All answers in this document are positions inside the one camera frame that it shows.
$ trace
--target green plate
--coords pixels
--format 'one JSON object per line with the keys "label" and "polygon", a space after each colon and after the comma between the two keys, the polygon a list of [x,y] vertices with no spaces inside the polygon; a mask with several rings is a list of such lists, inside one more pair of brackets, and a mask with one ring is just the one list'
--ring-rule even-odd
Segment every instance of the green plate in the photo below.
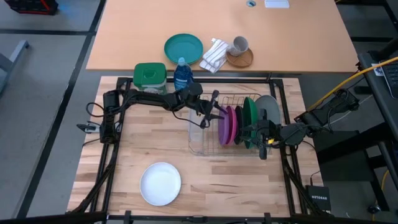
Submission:
{"label": "green plate", "polygon": [[[258,119],[256,104],[249,97],[246,97],[244,99],[243,117],[244,117],[244,126],[249,126],[250,124],[255,124],[257,122],[257,119]],[[246,134],[246,136],[250,136],[252,138],[256,137],[256,132],[255,131],[247,132],[245,134]],[[244,145],[246,146],[246,149],[250,149],[250,148],[253,147],[254,144],[249,142],[249,141],[245,141]]]}
{"label": "green plate", "polygon": [[203,54],[203,44],[191,34],[177,34],[164,44],[164,53],[174,63],[183,57],[188,64],[196,62]]}

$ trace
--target pink plate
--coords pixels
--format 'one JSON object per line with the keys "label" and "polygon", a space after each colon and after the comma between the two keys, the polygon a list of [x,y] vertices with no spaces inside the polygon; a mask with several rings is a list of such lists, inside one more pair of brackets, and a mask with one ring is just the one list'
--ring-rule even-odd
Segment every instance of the pink plate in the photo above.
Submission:
{"label": "pink plate", "polygon": [[224,113],[221,110],[219,115],[222,116],[224,119],[218,120],[218,140],[220,140],[220,144],[224,146],[228,142],[229,118],[228,113]]}
{"label": "pink plate", "polygon": [[236,112],[235,109],[231,106],[227,106],[226,110],[228,112],[228,120],[229,120],[229,132],[228,132],[228,140],[227,144],[231,144],[236,137],[236,129],[237,129],[237,121],[236,121]]}

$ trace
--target black box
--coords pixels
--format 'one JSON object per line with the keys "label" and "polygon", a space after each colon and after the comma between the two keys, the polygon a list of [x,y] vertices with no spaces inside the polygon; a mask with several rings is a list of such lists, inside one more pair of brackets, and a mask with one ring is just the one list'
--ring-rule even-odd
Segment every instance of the black box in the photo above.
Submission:
{"label": "black box", "polygon": [[323,211],[331,211],[330,195],[328,187],[310,186],[307,185],[307,193],[309,194],[312,201],[318,205]]}

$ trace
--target purple plate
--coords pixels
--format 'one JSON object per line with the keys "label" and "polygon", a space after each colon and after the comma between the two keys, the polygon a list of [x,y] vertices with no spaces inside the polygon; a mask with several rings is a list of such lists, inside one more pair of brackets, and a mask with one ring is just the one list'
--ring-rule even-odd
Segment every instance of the purple plate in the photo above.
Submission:
{"label": "purple plate", "polygon": [[228,113],[224,113],[221,110],[220,116],[222,116],[224,119],[218,120],[218,140],[220,141],[220,144],[224,146],[227,144],[229,136],[229,116]]}

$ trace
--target dish rack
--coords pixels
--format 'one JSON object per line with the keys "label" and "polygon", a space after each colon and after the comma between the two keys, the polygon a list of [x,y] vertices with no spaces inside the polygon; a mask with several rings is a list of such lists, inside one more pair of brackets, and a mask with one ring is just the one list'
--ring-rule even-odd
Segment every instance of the dish rack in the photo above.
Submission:
{"label": "dish rack", "polygon": [[[249,97],[256,101],[261,95],[257,93],[220,93],[216,99],[220,106],[242,106],[245,97]],[[210,100],[211,93],[204,93],[201,99]],[[211,113],[219,114],[219,110],[213,108]],[[190,120],[200,123],[203,117],[197,116],[194,110],[190,110]],[[222,146],[218,140],[218,120],[210,121],[210,127],[201,129],[198,126],[189,124],[189,148],[190,151],[197,156],[259,156],[259,150],[256,146],[246,149],[244,142],[236,145],[232,142],[229,145]]]}

